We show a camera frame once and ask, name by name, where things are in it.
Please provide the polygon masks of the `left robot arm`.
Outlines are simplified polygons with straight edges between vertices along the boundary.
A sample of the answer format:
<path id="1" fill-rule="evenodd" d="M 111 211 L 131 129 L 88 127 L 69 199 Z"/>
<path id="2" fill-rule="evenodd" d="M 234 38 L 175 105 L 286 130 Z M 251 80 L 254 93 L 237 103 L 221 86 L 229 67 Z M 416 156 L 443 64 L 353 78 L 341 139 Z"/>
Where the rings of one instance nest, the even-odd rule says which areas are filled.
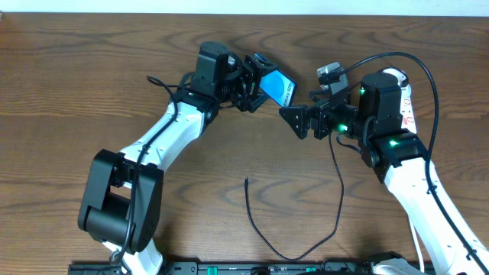
<path id="1" fill-rule="evenodd" d="M 222 103 L 254 112 L 266 100 L 261 80 L 278 66 L 259 53 L 241 59 L 224 44 L 200 45 L 194 71 L 176 85 L 147 81 L 169 93 L 164 116 L 133 144 L 92 160 L 78 226 L 110 251 L 109 263 L 71 266 L 88 274 L 157 274 L 163 255 L 153 242 L 164 174 L 181 151 L 213 122 Z"/>

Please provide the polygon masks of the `blue Galaxy smartphone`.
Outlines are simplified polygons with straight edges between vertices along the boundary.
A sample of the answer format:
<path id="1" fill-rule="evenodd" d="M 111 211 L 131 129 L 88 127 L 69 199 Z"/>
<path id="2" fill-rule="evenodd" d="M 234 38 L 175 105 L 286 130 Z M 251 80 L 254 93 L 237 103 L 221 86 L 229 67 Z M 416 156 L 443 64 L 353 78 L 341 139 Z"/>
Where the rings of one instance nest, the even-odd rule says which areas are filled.
<path id="1" fill-rule="evenodd" d="M 280 107 L 289 107 L 293 101 L 296 82 L 282 70 L 274 70 L 261 78 L 259 87 Z"/>

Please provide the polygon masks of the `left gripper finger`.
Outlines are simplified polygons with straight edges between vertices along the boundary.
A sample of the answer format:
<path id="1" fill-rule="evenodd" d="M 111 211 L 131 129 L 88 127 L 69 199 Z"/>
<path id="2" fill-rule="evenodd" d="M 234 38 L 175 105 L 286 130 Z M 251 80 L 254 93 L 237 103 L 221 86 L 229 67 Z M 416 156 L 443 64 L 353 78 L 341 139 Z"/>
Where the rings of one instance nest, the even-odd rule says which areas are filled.
<path id="1" fill-rule="evenodd" d="M 266 76 L 279 69 L 278 65 L 269 61 L 263 54 L 255 52 L 246 56 L 246 64 L 255 76 Z"/>
<path id="2" fill-rule="evenodd" d="M 266 93 L 250 93 L 245 97 L 244 110 L 246 112 L 256 112 L 267 100 L 269 96 Z"/>

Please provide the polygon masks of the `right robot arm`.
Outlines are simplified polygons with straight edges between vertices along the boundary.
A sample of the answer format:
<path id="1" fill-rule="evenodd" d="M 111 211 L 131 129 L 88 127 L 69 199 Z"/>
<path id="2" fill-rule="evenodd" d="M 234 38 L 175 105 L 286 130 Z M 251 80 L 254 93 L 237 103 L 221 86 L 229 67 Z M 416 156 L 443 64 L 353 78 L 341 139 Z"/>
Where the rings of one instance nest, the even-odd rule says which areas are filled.
<path id="1" fill-rule="evenodd" d="M 279 113 L 301 139 L 312 129 L 318 139 L 336 131 L 357 140 L 362 160 L 402 205 L 437 274 L 486 274 L 487 248 L 443 188 L 416 129 L 407 126 L 409 95 L 404 74 L 386 69 L 362 79 L 358 106 L 338 92 Z"/>

